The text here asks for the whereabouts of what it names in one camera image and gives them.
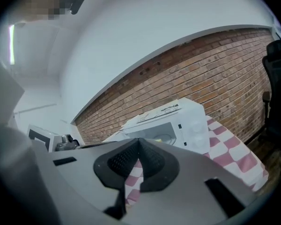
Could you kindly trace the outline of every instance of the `black slot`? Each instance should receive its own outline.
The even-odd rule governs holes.
[[[53,163],[55,164],[55,166],[60,166],[60,165],[64,165],[64,164],[75,162],[75,161],[77,161],[77,160],[74,157],[67,157],[67,158],[54,160]]]
[[[218,179],[209,179],[205,184],[229,218],[244,209],[244,206]]]

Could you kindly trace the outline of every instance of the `checkered cloth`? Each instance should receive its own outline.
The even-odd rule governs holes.
[[[261,161],[222,124],[210,116],[206,116],[206,120],[210,151],[204,155],[240,178],[253,191],[262,188],[268,179],[268,172]],[[138,200],[143,180],[142,166],[138,160],[125,182],[127,207],[134,205]]]

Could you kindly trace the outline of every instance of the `chair backrest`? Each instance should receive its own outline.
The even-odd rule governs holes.
[[[272,89],[268,122],[269,125],[281,128],[281,40],[271,42],[266,50],[267,56],[262,59],[262,63]]]

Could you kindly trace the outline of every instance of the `kitchen appliance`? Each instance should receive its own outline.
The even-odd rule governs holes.
[[[31,140],[41,141],[48,152],[55,151],[56,145],[62,142],[61,135],[34,125],[28,126],[27,135]]]
[[[200,154],[210,150],[204,107],[187,98],[137,115],[104,142],[140,137]]]
[[[73,150],[80,146],[70,134],[61,136],[34,125],[28,126],[27,135],[31,140],[41,141],[48,152]]]

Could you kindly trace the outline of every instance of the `white microwave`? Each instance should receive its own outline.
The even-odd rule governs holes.
[[[200,154],[210,150],[204,107],[187,98],[137,115],[104,142],[140,137]]]

